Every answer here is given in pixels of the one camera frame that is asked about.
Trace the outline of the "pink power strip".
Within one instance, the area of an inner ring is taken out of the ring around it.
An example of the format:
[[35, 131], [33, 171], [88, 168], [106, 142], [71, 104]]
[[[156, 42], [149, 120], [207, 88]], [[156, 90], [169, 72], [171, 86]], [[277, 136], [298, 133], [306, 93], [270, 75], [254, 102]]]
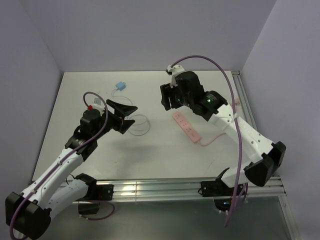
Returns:
[[194, 143], [198, 143], [201, 140], [199, 133], [192, 127], [185, 116], [180, 112], [175, 112], [172, 114], [172, 118], [188, 136], [188, 138]]

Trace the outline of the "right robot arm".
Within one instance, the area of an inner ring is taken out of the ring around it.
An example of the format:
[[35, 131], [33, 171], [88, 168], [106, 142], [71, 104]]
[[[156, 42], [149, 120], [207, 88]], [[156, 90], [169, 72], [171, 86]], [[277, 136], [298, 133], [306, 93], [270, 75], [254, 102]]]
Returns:
[[280, 167], [286, 152], [281, 142], [264, 137], [233, 110], [218, 92], [206, 91], [198, 75], [184, 69], [170, 69], [171, 82], [160, 86], [161, 104], [168, 111], [182, 106], [226, 133], [238, 144], [248, 161], [240, 167], [228, 167], [218, 176], [217, 191], [229, 194], [236, 184], [251, 182], [263, 187]]

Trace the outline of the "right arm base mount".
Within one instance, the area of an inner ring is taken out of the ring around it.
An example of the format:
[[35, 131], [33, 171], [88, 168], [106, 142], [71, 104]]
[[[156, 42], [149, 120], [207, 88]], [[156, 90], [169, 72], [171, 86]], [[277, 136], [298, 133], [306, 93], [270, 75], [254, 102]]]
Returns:
[[220, 212], [227, 212], [230, 210], [233, 202], [233, 187], [228, 187], [220, 180], [201, 181], [200, 188], [197, 193], [204, 198], [208, 197], [224, 197], [214, 200], [215, 207]]

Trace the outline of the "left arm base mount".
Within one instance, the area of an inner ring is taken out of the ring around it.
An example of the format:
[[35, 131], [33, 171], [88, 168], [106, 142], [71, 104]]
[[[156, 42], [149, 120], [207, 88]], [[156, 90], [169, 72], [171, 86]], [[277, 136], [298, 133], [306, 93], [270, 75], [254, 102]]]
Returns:
[[[115, 205], [111, 202], [114, 193], [114, 185], [97, 185], [94, 192], [78, 200], [78, 214], [91, 221], [104, 220], [113, 215], [116, 210]], [[101, 210], [107, 210], [105, 216], [98, 216]]]

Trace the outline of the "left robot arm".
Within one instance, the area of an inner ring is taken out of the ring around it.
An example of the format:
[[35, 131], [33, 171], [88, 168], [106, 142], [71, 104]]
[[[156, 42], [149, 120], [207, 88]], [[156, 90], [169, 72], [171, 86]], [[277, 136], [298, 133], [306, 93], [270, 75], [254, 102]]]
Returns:
[[39, 239], [54, 217], [66, 207], [77, 200], [92, 201], [98, 195], [97, 180], [84, 173], [77, 175], [63, 189], [60, 186], [95, 151], [99, 138], [110, 130], [124, 134], [135, 123], [126, 117], [138, 107], [110, 99], [104, 105], [114, 111], [89, 105], [52, 165], [21, 193], [12, 192], [6, 198], [6, 224], [10, 227], [12, 239], [16, 238], [14, 231], [23, 234], [23, 239]]

